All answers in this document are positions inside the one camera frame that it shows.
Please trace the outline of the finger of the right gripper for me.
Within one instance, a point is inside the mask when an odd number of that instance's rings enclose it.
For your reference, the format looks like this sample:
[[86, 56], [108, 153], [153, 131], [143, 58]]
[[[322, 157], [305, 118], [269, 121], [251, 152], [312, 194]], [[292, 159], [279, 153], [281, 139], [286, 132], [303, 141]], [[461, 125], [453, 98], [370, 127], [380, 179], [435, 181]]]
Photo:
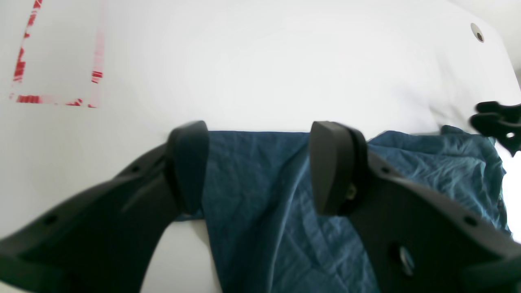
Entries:
[[521, 150], [521, 105], [502, 105], [497, 101], [480, 102], [469, 119], [481, 135], [495, 138], [514, 157]]

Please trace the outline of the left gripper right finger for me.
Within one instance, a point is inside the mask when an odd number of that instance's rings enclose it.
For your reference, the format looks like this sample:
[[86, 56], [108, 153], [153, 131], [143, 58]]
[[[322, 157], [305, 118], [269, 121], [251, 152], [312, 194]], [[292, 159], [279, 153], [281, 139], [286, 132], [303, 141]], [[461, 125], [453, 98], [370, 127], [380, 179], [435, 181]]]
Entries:
[[360, 131], [314, 122], [309, 159], [317, 213], [349, 219], [381, 292], [519, 293], [519, 243], [404, 178]]

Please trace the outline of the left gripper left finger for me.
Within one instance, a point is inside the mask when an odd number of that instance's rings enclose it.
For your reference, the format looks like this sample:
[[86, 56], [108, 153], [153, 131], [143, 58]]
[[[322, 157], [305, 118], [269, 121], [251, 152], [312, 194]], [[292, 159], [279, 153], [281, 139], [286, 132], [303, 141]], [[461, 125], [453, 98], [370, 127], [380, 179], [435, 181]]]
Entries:
[[205, 122], [175, 128], [116, 177], [2, 239], [1, 281], [36, 293], [139, 293], [164, 230], [201, 206], [209, 148]]

